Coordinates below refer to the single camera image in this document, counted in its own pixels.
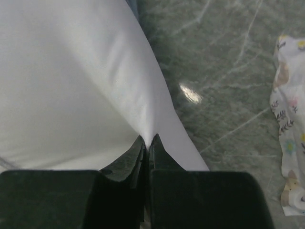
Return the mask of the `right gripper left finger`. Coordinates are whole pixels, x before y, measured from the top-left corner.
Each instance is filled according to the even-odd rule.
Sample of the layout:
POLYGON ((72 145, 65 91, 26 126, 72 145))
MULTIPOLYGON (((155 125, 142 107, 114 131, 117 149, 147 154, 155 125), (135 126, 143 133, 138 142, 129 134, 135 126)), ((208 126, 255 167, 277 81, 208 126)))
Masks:
POLYGON ((101 170, 8 170, 0 175, 3 229, 138 229, 144 218, 141 137, 101 170))

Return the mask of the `white pillow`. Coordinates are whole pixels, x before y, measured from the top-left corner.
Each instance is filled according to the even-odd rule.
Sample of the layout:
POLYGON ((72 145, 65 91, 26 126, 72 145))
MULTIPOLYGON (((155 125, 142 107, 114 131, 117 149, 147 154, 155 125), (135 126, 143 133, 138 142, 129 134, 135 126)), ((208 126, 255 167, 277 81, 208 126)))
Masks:
POLYGON ((178 118, 134 0, 0 3, 0 169, 96 169, 159 135, 208 167, 178 118))

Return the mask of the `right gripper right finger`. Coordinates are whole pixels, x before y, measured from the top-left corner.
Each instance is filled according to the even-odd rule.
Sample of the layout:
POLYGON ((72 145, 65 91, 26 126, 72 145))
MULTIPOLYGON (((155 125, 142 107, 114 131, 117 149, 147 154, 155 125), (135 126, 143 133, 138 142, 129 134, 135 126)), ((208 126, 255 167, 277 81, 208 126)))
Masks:
POLYGON ((263 191, 246 172, 186 171, 158 135, 149 155, 154 229, 272 229, 263 191))

